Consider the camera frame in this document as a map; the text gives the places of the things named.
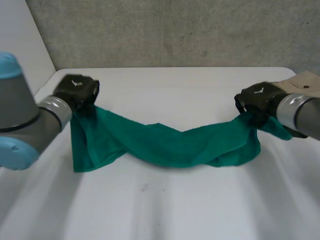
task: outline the white table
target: white table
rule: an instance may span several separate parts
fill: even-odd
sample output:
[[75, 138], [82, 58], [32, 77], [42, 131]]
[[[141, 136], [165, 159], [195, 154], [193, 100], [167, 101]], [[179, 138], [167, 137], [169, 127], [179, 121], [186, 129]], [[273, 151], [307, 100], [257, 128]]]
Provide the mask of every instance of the white table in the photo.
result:
[[[56, 72], [100, 80], [96, 104], [180, 131], [232, 120], [233, 97], [281, 67], [100, 68]], [[241, 167], [169, 169], [129, 154], [74, 173], [70, 127], [25, 171], [0, 170], [1, 240], [300, 240], [320, 236], [320, 142], [260, 132], [261, 154]]]

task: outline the gray wall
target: gray wall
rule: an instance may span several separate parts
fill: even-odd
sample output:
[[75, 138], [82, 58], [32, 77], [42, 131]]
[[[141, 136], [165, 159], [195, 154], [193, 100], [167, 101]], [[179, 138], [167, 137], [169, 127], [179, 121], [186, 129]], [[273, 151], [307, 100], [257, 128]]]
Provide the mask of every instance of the gray wall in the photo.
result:
[[27, 0], [56, 69], [288, 67], [320, 73], [319, 0]]

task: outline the concrete wall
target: concrete wall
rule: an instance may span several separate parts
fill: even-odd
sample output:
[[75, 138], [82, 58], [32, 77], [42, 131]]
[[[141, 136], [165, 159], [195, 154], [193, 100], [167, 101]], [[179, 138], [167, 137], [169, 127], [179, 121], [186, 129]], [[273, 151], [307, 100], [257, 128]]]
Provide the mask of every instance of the concrete wall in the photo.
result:
[[16, 55], [33, 94], [56, 72], [25, 0], [0, 0], [0, 51]]
[[57, 68], [320, 73], [319, 0], [27, 0]]

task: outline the cloth fold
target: cloth fold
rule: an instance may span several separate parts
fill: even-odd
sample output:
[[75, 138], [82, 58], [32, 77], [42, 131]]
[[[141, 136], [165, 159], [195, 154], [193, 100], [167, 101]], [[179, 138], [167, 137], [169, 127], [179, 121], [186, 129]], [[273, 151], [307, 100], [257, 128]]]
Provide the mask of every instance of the cloth fold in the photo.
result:
[[[261, 151], [250, 118], [245, 112], [229, 122], [178, 131], [160, 123], [141, 124], [95, 106], [95, 114], [72, 117], [73, 170], [93, 171], [125, 153], [162, 167], [239, 166]], [[260, 130], [283, 140], [292, 138], [273, 117]]]

